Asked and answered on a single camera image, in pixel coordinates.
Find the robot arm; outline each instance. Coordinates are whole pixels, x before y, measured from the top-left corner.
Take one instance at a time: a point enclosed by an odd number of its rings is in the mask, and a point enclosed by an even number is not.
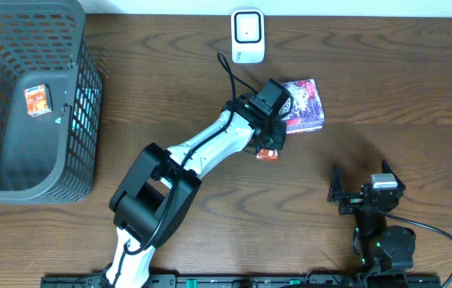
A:
[[[176,231],[194,200],[201,178],[222,160],[247,145],[282,149],[286,124],[278,112],[289,96],[284,87],[269,80],[257,95],[244,94],[229,101],[218,120],[192,139],[167,150],[154,143],[142,150],[110,200],[114,224],[118,227],[118,247],[106,272],[109,284],[121,288],[141,287],[145,283],[155,249]],[[193,154],[180,169],[190,151]],[[147,183],[148,178],[161,181],[174,193],[163,220],[169,197],[165,198]]]

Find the gray plastic basket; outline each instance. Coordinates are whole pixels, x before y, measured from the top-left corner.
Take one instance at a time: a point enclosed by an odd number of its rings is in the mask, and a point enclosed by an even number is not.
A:
[[[0,1],[0,202],[70,203],[92,187],[102,84],[74,0]],[[32,118],[24,89],[46,84]]]

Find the green led light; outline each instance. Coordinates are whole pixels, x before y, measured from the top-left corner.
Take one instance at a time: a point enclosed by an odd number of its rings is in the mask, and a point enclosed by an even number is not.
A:
[[[197,280],[195,279],[186,280],[186,288],[197,288]]]

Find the wall-mounted sensor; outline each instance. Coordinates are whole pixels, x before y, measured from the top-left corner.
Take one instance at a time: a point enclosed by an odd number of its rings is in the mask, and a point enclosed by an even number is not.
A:
[[[260,10],[236,10],[231,15],[232,59],[259,63],[265,57],[265,22]]]

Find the white device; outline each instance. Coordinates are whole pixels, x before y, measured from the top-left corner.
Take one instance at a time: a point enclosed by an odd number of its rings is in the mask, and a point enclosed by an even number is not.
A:
[[[227,123],[230,113],[229,110],[224,110],[218,120],[201,133],[180,145],[170,147],[168,149],[171,152],[170,157],[177,164],[181,164],[190,149],[194,148],[201,140],[220,130]],[[231,154],[242,151],[249,143],[253,133],[254,130],[249,126],[249,121],[240,114],[234,113],[229,127],[199,148],[185,164],[185,169],[193,170],[198,178],[203,178],[222,160]],[[172,187],[170,182],[164,178],[161,179],[161,182],[169,189]],[[118,274],[125,243],[129,246],[129,250],[140,248],[140,243],[128,231],[117,228],[117,234],[118,246],[115,251],[114,262],[106,271],[106,278],[109,283],[114,283]],[[140,254],[125,255],[115,288],[142,287],[149,278],[149,264],[153,254],[154,247],[150,246]]]
[[[235,63],[260,63],[265,57],[265,20],[256,9],[231,15],[231,57]]]

